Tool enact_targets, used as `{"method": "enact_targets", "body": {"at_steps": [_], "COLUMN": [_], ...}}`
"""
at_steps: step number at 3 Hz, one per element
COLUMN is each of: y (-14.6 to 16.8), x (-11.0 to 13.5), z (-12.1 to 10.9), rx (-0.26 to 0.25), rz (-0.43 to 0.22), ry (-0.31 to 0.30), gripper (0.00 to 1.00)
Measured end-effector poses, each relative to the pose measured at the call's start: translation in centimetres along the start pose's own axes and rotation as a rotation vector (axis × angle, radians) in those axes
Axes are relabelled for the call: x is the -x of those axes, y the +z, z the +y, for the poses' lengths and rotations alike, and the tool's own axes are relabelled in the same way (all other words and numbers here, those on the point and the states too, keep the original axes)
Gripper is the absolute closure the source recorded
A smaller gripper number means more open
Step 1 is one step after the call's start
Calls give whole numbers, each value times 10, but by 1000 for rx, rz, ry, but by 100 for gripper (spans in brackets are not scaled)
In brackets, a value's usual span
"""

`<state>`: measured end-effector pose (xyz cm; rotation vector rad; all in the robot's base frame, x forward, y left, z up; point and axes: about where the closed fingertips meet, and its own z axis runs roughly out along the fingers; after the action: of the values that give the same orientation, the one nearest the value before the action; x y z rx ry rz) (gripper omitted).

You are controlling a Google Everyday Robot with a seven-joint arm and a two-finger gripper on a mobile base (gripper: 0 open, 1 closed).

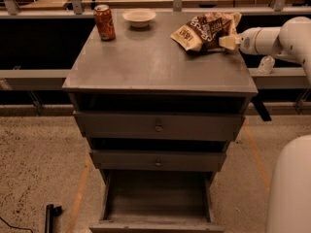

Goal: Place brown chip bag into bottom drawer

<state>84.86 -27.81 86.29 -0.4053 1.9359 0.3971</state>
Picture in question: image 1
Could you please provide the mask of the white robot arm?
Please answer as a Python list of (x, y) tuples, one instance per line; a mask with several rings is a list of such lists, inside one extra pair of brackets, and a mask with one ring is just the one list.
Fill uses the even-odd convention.
[[(224, 36), (221, 47), (251, 55), (270, 55), (302, 66), (311, 82), (311, 19), (294, 17), (280, 27), (254, 27)], [(266, 233), (311, 233), (311, 136), (281, 150), (269, 192)]]

